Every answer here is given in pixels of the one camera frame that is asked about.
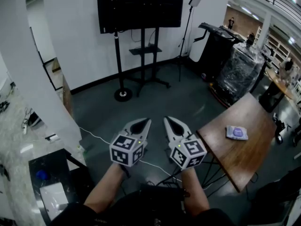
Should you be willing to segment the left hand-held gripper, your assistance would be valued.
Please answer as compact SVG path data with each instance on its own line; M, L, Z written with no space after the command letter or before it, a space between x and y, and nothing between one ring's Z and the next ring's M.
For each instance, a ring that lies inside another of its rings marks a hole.
M150 118L128 122L109 146L111 161L127 167L135 165L144 155L150 127Z

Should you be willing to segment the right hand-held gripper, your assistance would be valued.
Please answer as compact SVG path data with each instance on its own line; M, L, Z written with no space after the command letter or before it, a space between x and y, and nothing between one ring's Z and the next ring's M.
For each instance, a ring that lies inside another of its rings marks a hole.
M198 166L207 150L202 141L192 134L189 127L182 121L165 116L163 119L168 137L168 157L180 167L181 170Z

